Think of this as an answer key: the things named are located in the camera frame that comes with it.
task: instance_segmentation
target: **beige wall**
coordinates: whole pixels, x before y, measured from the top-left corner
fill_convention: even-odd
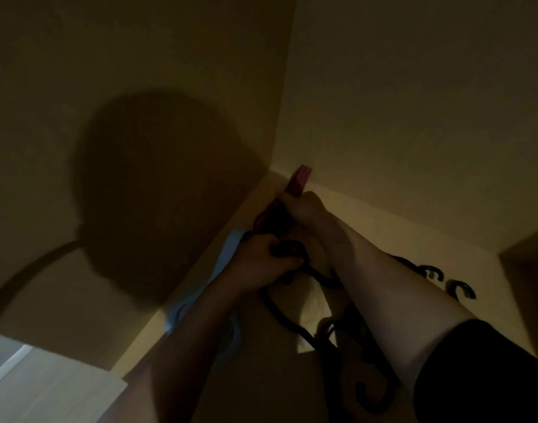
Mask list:
[[[116,362],[266,170],[293,10],[0,0],[0,286],[81,219],[87,245],[18,294],[0,333]]]
[[[538,229],[538,0],[297,0],[273,167],[492,251]]]
[[[268,172],[257,187],[208,246],[171,299],[192,291],[208,278],[224,239],[234,228],[250,228],[255,216],[282,190],[287,180]],[[463,280],[477,293],[476,300],[463,297],[461,302],[479,318],[490,322],[502,334],[529,352],[534,353],[511,288],[504,276],[497,255],[464,241],[408,221],[377,207],[347,197],[327,187],[309,183],[326,208],[383,250],[404,256],[416,264],[431,264],[441,268],[447,278]],[[307,246],[312,263],[319,270],[329,269],[322,248],[303,231],[293,233]],[[298,275],[291,286],[271,287],[271,295],[291,319],[302,323],[312,333],[318,322],[330,315],[339,316],[349,298],[342,291],[322,292],[311,278]],[[325,422],[327,412],[323,397],[318,357],[307,352],[302,342],[277,324],[256,294],[238,306],[243,325],[243,346],[239,354],[210,374],[194,421],[214,421],[224,416],[228,421],[295,422],[299,420]],[[164,333],[163,310],[149,324],[113,368],[124,375]],[[343,374],[346,406],[357,421],[372,418],[356,404],[353,386],[366,381],[377,389],[381,377],[358,359],[357,348],[346,354],[351,371]],[[380,396],[379,391],[372,394]],[[403,391],[381,421],[416,421],[411,399]]]

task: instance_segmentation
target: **light blue cloth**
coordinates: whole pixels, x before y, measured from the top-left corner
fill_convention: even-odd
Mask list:
[[[224,270],[224,267],[226,267],[236,252],[237,246],[240,244],[240,240],[245,233],[245,230],[232,231],[224,242],[220,255],[218,255],[218,259],[214,265],[214,270],[212,271],[212,274],[210,275],[206,284],[198,291],[189,294],[188,296],[169,306],[167,310],[167,320],[165,321],[165,330],[168,333],[171,333],[174,327],[181,322],[183,316],[189,311],[196,299],[200,296],[200,294],[202,294],[206,286],[216,279],[222,270]],[[220,344],[218,345],[218,352],[216,354],[214,364],[216,365],[220,362],[229,361],[237,353],[240,345],[240,321],[237,317],[237,312],[234,311],[228,319],[228,326],[226,327],[225,333],[220,341]]]

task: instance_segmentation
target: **person's right hand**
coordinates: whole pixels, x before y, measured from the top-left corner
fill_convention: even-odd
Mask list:
[[[279,200],[287,206],[293,219],[308,228],[314,228],[318,220],[328,214],[322,200],[312,191],[302,193],[300,197],[282,192]]]

